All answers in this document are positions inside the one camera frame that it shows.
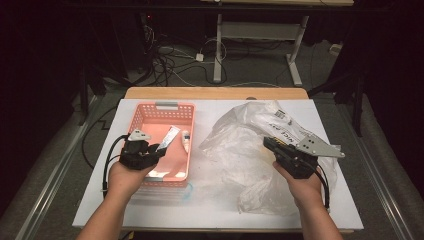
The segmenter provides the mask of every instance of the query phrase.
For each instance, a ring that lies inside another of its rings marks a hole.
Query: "wooden table edge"
[[[300,100],[309,97],[303,88],[131,87],[125,99]]]

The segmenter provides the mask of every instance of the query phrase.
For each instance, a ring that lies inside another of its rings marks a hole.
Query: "desk leg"
[[[221,82],[221,64],[222,64],[222,52],[221,52],[221,39],[222,39],[222,14],[218,14],[218,21],[216,24],[216,53],[215,53],[215,65],[213,70],[213,82]]]
[[[295,60],[296,60],[296,56],[297,56],[297,53],[299,51],[300,45],[302,44],[302,38],[303,38],[303,34],[305,33],[305,30],[306,30],[306,24],[308,23],[308,19],[309,19],[309,16],[304,16],[302,18],[302,23],[299,26],[299,29],[298,29],[297,35],[296,35],[296,39],[295,39],[295,42],[294,42],[293,52],[292,52],[292,54],[286,55],[287,64],[289,65],[289,69],[290,69],[290,73],[292,75],[293,83],[297,87],[302,86],[302,81],[300,79],[299,71],[297,70]]]

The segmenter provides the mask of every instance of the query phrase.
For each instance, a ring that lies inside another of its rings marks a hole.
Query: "pink plastic basket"
[[[190,163],[191,144],[188,153],[182,144],[181,132],[193,135],[195,105],[176,102],[141,102],[137,105],[128,132],[134,129],[149,134],[149,144],[161,143],[171,126],[181,131],[168,146],[166,155],[144,179],[143,186],[185,187]]]

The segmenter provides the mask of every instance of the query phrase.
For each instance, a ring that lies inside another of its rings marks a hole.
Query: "white plastic bag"
[[[227,184],[244,188],[238,198],[240,211],[290,215],[297,211],[286,180],[272,167],[274,154],[263,146],[264,136],[297,144],[314,135],[292,119],[277,101],[248,102],[234,107],[213,126],[200,144],[203,153],[227,171]],[[332,192],[337,175],[334,158],[319,158]]]

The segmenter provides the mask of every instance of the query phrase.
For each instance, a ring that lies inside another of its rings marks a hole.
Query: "forearm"
[[[305,240],[343,239],[324,206],[308,210],[299,208],[299,212]]]
[[[118,239],[127,203],[127,200],[106,197],[77,239]]]

